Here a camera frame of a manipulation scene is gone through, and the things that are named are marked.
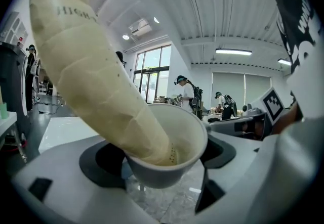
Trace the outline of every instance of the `cap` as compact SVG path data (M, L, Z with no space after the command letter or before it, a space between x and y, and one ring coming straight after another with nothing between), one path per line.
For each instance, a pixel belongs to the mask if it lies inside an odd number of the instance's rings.
M221 92L216 92L215 98L216 98L216 96L220 96L221 94L222 94Z
M187 80L188 78L186 78L185 76L178 76L177 77L177 80L174 82L174 84L179 84L180 81L183 81L183 80Z

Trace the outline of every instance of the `fluorescent light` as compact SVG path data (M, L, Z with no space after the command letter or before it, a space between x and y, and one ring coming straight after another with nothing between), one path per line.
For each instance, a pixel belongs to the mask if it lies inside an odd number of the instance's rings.
M288 61L288 60L280 59L280 60L278 60L278 62L281 63L281 64L288 65L288 66L292 65L292 63L290 61Z
M242 50L228 50L228 49L216 49L217 54L236 54L236 55L246 55L249 56L252 54L250 51Z

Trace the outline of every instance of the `sleeve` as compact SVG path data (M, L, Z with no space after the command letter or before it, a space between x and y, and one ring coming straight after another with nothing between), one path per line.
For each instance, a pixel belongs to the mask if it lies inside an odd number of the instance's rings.
M189 98L194 98L194 92L193 92L193 87L190 84L186 84L185 87L185 93Z

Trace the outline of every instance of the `black base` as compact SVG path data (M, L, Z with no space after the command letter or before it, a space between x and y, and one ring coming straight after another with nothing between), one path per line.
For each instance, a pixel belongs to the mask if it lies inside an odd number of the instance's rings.
M123 150L106 141L86 149L80 156L79 165L87 178L101 187L126 189L122 179Z
M209 179L207 169L221 168L235 156L236 150L232 145L209 136L206 150L200 157L205 173L195 213L201 212L225 195L225 192L213 180Z

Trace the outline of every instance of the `window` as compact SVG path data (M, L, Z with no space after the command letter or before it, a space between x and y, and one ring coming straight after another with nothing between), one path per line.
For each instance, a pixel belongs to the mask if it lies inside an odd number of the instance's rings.
M242 110L244 104L253 102L262 96L269 88L270 77L247 74L213 73L212 106L217 107L215 93L230 95L236 102L238 110Z
M169 71L161 71L158 76L158 86L156 96L166 97L168 90Z
M170 56L171 46L137 55L134 84L148 103L153 103L158 96L167 95Z
M161 49L146 52L143 69L157 68L160 62L160 54Z
M144 53L137 55L137 65L136 70L141 70L143 68Z
M170 55L171 55L171 46L163 47L160 67L165 67L170 65Z

